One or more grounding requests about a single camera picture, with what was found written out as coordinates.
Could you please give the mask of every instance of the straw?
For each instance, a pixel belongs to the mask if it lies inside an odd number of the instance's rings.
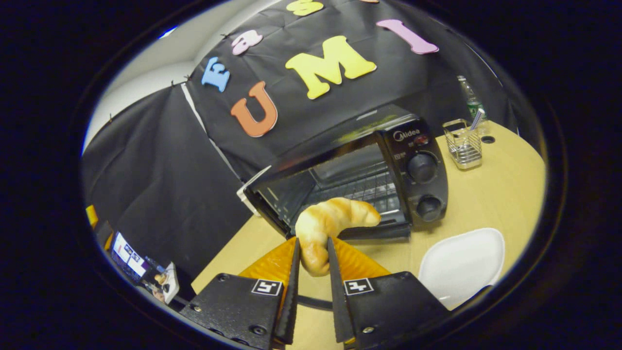
[[[475,130],[475,128],[477,128],[477,124],[480,123],[481,116],[483,116],[484,114],[486,114],[486,112],[484,112],[483,109],[481,108],[477,109],[477,114],[475,115],[475,119],[473,120],[473,124],[471,125],[471,128],[469,129],[469,131],[473,131]]]

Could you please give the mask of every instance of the white plate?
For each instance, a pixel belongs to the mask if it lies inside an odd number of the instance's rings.
[[[419,281],[447,308],[456,307],[499,279],[505,241],[492,228],[444,239],[428,249]]]

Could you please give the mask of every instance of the croissant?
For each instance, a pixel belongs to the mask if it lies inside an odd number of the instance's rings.
[[[379,223],[380,214],[367,202],[338,197],[306,208],[295,225],[302,266],[311,276],[328,275],[328,237],[337,237],[350,227],[372,227]]]

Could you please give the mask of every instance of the yellow letter m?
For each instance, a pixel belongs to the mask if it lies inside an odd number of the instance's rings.
[[[305,82],[309,89],[307,97],[311,100],[330,90],[330,85],[321,82],[317,77],[318,75],[331,83],[341,84],[339,64],[345,69],[344,75],[348,79],[358,78],[376,70],[376,64],[362,58],[357,51],[348,45],[346,37],[343,35],[325,40],[322,43],[322,49],[324,50],[324,58],[309,54],[297,54],[285,63],[285,68],[294,69]]]

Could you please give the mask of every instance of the pink letter i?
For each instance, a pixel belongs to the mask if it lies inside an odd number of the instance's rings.
[[[411,46],[411,51],[415,54],[431,54],[439,50],[438,46],[425,41],[419,35],[404,27],[404,23],[397,19],[385,19],[384,21],[377,22],[376,25],[387,28],[399,35],[400,38],[404,39]]]

